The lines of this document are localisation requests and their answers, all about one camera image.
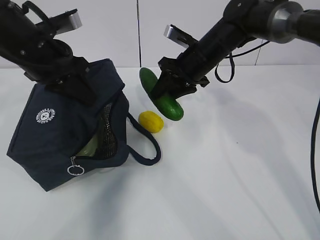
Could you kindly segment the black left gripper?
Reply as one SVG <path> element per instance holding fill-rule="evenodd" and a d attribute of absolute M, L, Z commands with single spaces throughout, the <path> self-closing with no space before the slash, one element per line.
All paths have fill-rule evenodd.
<path fill-rule="evenodd" d="M 95 92 L 82 77 L 89 71 L 89 62 L 84 57 L 73 56 L 69 60 L 53 64 L 31 64 L 23 67 L 24 75 L 31 81 L 45 86 L 46 91 L 75 99 L 84 105 L 93 105 Z"/>

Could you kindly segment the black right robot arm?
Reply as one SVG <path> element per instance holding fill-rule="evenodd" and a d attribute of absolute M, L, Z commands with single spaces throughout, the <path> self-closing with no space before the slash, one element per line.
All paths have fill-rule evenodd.
<path fill-rule="evenodd" d="M 232 52 L 248 42 L 286 44 L 300 39 L 319 45 L 320 11 L 303 9 L 290 0 L 231 0 L 222 18 L 200 40 L 173 24 L 165 28 L 164 36 L 185 51 L 159 61 L 161 74 L 150 96 L 178 99 L 195 93 L 197 85 L 206 87 L 210 83 L 206 75 L 226 57 L 232 60 Z"/>

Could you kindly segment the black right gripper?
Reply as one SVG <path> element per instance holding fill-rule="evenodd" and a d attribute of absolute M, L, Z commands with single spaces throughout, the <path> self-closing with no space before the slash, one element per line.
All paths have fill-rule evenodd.
<path fill-rule="evenodd" d="M 186 73 L 178 65 L 177 59 L 163 57 L 158 66 L 161 70 L 159 79 L 151 91 L 152 98 L 160 98 L 169 95 L 175 100 L 183 96 L 194 94 L 197 91 L 196 85 L 206 87 L 210 81 L 204 76 L 193 79 L 189 73 Z"/>

